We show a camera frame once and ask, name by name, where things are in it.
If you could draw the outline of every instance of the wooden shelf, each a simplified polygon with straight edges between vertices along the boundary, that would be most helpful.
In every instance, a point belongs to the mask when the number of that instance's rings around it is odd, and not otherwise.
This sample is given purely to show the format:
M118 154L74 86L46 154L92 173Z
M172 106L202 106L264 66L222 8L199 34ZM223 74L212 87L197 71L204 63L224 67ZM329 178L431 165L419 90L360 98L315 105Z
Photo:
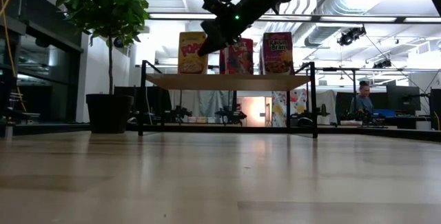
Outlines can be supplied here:
M309 76L147 74L147 81L166 90L288 91L309 82Z

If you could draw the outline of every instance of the ductwork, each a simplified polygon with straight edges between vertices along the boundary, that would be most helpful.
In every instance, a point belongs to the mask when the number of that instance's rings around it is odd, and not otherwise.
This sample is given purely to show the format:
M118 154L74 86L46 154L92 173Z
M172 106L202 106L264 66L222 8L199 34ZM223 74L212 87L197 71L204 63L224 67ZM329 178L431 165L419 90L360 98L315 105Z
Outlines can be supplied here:
M380 0L324 0L323 3L316 8L315 14L319 15L357 15L364 14L368 10L377 5ZM304 45L316 48L330 36L340 30L339 27L323 27L317 26L315 23L303 23L295 31L293 40L296 45Z

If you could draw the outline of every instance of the raisin bran cereal box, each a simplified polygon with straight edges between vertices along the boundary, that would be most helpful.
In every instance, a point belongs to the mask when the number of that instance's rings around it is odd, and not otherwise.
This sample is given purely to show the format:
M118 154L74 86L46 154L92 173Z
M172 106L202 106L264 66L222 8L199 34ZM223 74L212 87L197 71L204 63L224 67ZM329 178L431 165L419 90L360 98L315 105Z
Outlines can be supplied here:
M253 68L253 40L241 39L238 43L220 50L220 74L250 74Z
M204 32L182 32L179 34L178 73L205 74L208 67L208 54L198 56L207 38Z
M263 35L263 73L289 75L293 72L291 32Z

